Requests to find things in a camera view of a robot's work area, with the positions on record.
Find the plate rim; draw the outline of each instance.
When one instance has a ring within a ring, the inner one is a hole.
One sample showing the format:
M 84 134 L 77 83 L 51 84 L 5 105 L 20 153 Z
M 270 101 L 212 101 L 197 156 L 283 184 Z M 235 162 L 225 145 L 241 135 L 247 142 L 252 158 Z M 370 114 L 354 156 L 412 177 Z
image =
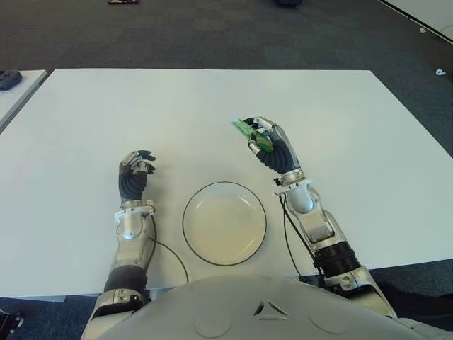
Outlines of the plate rim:
M 212 186 L 214 184 L 221 184 L 221 183 L 230 183 L 230 184 L 236 184 L 237 186 L 241 186 L 242 188 L 246 189 L 247 191 L 249 191 L 253 196 L 255 196 L 255 198 L 258 200 L 258 202 L 260 203 L 260 206 L 261 206 L 261 209 L 263 209 L 263 214 L 264 214 L 264 234 L 263 234 L 263 238 L 261 239 L 261 242 L 260 244 L 258 245 L 258 247 L 256 248 L 256 250 L 250 255 L 248 256 L 247 258 L 245 258 L 244 260 L 242 261 L 239 261 L 239 262 L 235 262 L 235 263 L 229 263 L 229 264 L 222 264 L 222 263 L 216 263 L 216 262 L 212 262 L 206 258 L 204 258 L 203 256 L 199 255 L 193 248 L 192 246 L 190 245 L 190 242 L 188 241 L 187 239 L 187 236 L 185 235 L 185 228 L 184 228 L 184 217 L 185 217 L 185 212 L 187 211 L 187 207 L 189 206 L 190 202 L 192 201 L 192 199 L 203 189 L 207 188 L 208 186 Z M 209 264 L 213 264 L 214 266 L 220 266 L 220 267 L 231 267 L 231 266 L 235 266 L 237 264 L 242 264 L 243 262 L 249 260 L 253 255 L 255 255 L 258 250 L 260 250 L 261 246 L 263 245 L 264 243 L 264 239 L 266 238 L 266 234 L 268 233 L 268 216 L 266 215 L 266 210 L 264 209 L 264 206 L 263 206 L 263 202 L 261 202 L 261 200 L 258 198 L 258 196 L 252 191 L 250 190 L 249 188 L 247 188 L 246 186 L 243 186 L 242 184 L 239 184 L 239 183 L 236 183 L 236 182 L 231 182 L 231 181 L 218 181 L 218 182 L 212 182 L 212 183 L 209 183 L 207 184 L 206 186 L 203 186 L 201 189 L 197 190 L 189 199 L 189 201 L 187 202 L 187 204 L 185 205 L 185 208 L 184 208 L 184 212 L 183 212 L 183 218 L 182 218 L 182 221 L 181 221 L 181 224 L 182 224 L 182 227 L 183 227 L 183 236 L 184 236 L 184 240 L 185 240 L 185 243 L 188 245 L 188 247 L 190 248 L 190 250 L 192 251 L 192 253 L 194 253 L 196 256 L 198 256 L 200 259 L 202 259 L 203 261 L 209 263 Z

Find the black rubber joint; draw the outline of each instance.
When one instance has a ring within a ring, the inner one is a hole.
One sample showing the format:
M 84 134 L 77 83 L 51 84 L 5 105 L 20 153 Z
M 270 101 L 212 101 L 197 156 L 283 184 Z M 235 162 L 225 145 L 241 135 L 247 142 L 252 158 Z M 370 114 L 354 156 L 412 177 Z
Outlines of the black rubber joint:
M 282 140 L 274 141 L 273 148 L 274 150 L 271 152 L 261 150 L 256 155 L 269 169 L 283 175 L 299 168 L 299 166 L 294 165 L 291 152 Z
M 151 155 L 150 151 L 138 150 L 139 156 L 149 161 L 154 161 L 156 157 Z M 120 177 L 118 186 L 122 202 L 126 200 L 141 200 L 143 190 L 147 186 L 148 175 L 153 174 L 156 170 L 152 165 L 148 165 L 148 171 L 138 171 L 136 174 L 131 170 L 130 164 L 120 163 Z
M 121 266 L 113 269 L 108 275 L 104 292 L 112 289 L 132 289 L 145 294 L 147 273 L 138 266 Z
M 337 276 L 360 267 L 360 262 L 347 242 L 340 242 L 318 250 L 314 266 L 323 270 L 327 278 Z

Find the white plate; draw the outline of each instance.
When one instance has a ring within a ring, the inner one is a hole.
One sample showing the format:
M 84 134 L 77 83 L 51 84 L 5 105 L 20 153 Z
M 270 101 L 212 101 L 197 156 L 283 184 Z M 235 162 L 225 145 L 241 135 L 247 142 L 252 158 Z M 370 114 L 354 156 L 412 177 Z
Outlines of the white plate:
M 192 251 L 218 266 L 249 259 L 266 233 L 260 200 L 244 186 L 219 182 L 205 186 L 184 210 L 183 233 Z

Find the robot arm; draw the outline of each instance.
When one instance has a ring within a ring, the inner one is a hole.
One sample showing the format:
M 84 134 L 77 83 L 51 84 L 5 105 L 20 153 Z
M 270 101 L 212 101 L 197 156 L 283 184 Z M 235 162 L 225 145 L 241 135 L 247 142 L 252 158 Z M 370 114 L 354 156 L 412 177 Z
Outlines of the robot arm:
M 319 194 L 311 187 L 311 179 L 305 177 L 283 129 L 263 117 L 249 118 L 244 122 L 273 144 L 273 150 L 269 152 L 258 145 L 256 138 L 248 141 L 248 147 L 257 158 L 280 175 L 275 179 L 279 193 L 287 196 L 287 207 L 295 217 L 300 230 L 298 234 L 311 253 L 314 266 L 322 271 L 326 288 L 354 303 L 395 318 L 393 308 L 367 268 L 357 260 L 335 218 L 322 208 Z
M 83 340 L 97 339 L 149 302 L 147 270 L 156 247 L 156 229 L 154 204 L 151 200 L 143 204 L 142 194 L 147 176 L 153 174 L 154 160 L 149 151 L 139 150 L 129 153 L 120 163 L 121 206 L 115 214 L 118 250 Z

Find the green object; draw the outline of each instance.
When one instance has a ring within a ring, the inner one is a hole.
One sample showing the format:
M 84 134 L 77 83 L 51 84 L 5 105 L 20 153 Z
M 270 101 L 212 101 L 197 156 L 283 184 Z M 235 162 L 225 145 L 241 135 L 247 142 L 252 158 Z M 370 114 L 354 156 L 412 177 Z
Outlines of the green object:
M 267 138 L 265 135 L 263 135 L 261 132 L 257 131 L 253 127 L 251 127 L 249 124 L 244 122 L 243 120 L 240 120 L 239 118 L 234 118 L 231 120 L 231 124 L 248 140 L 251 140 L 252 137 L 254 136 L 256 140 L 256 144 L 266 152 L 272 152 L 274 150 L 272 142 Z

